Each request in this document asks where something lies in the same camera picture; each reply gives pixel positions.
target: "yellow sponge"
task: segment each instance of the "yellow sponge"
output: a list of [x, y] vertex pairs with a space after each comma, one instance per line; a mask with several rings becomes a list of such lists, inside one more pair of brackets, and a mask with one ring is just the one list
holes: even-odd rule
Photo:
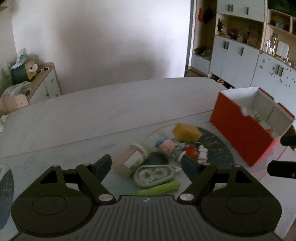
[[202, 136], [197, 127], [180, 122], [173, 129], [173, 134], [178, 141], [186, 143], [195, 143]]

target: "sunglasses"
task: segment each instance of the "sunglasses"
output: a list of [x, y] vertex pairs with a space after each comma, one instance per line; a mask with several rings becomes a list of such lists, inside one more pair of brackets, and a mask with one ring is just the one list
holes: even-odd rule
[[37, 74], [41, 74], [42, 72], [46, 72], [46, 71], [49, 71], [49, 70], [50, 70], [49, 67], [45, 67], [45, 68], [43, 68], [43, 69], [37, 70], [36, 73], [37, 73]]

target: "white label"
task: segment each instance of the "white label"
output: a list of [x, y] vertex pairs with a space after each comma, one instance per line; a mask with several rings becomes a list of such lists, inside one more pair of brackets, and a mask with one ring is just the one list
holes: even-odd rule
[[143, 161], [144, 161], [144, 158], [142, 154], [139, 151], [136, 151], [129, 159], [126, 160], [124, 165], [128, 169], [131, 169], [131, 168], [134, 169], [134, 168], [138, 168]]

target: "white marble table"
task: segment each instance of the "white marble table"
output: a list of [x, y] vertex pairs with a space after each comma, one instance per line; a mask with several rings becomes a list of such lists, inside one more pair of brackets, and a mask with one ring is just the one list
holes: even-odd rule
[[[224, 89], [208, 78], [145, 80], [60, 96], [10, 114], [0, 134], [0, 163], [12, 170], [14, 199], [53, 164], [69, 169], [80, 163], [93, 163], [104, 154], [114, 157], [133, 141], [183, 122], [216, 134], [231, 150], [235, 162], [261, 179], [283, 207], [276, 233], [284, 237], [296, 217], [292, 201], [296, 198], [295, 181], [270, 177], [266, 167], [271, 160], [279, 158], [295, 161], [294, 153], [278, 144], [264, 160], [249, 169], [209, 122], [217, 95]], [[178, 179], [182, 183], [178, 191], [181, 193], [190, 181], [184, 174]], [[103, 185], [118, 196], [135, 192], [131, 182], [111, 171]], [[290, 190], [289, 198], [286, 198], [287, 190]], [[10, 218], [0, 237], [8, 240], [16, 233]]]

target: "red toy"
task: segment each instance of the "red toy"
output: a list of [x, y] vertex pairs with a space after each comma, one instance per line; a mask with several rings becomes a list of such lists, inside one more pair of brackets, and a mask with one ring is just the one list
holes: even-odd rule
[[194, 145], [190, 145], [189, 147], [184, 148], [183, 151], [185, 151], [186, 154], [191, 157], [191, 159], [197, 161], [198, 151], [196, 150]]

